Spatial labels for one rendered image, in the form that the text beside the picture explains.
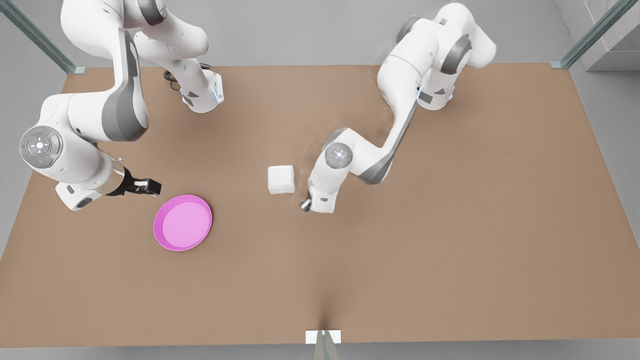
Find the white closed egg box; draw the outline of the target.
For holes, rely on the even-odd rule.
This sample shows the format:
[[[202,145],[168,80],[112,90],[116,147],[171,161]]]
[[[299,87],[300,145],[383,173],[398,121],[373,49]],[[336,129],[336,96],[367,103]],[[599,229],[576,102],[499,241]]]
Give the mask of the white closed egg box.
[[[294,166],[269,166],[267,169],[267,187],[272,195],[295,193]]]

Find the pink round plate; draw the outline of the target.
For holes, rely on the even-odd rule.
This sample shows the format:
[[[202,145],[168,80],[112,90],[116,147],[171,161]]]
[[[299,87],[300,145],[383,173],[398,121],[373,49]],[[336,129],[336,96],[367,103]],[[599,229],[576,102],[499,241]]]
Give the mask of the pink round plate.
[[[153,234],[162,248],[182,252],[203,242],[213,223],[213,211],[206,201],[193,194],[181,194],[157,211]]]

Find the grey concrete pillar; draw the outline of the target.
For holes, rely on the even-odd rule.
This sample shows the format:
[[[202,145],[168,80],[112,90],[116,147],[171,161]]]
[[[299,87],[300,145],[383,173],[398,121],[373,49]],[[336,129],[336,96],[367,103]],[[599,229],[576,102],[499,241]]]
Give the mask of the grey concrete pillar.
[[[618,0],[555,0],[572,41],[586,34]],[[640,0],[580,58],[587,72],[640,71]]]

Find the silver frame post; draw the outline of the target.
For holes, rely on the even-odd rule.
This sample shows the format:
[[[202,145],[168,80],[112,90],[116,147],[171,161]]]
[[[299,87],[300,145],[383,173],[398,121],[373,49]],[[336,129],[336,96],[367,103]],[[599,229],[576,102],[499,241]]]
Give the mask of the silver frame post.
[[[342,343],[341,330],[306,330],[305,344],[313,344],[313,360],[342,360],[336,344]]]
[[[84,66],[75,65],[11,0],[0,0],[0,13],[67,75],[85,73]]]
[[[580,58],[598,41],[608,29],[612,27],[638,0],[617,0],[614,6],[605,12],[604,16],[593,25],[586,34],[573,45],[560,60],[551,62],[554,69],[569,69],[576,63],[581,62]]]

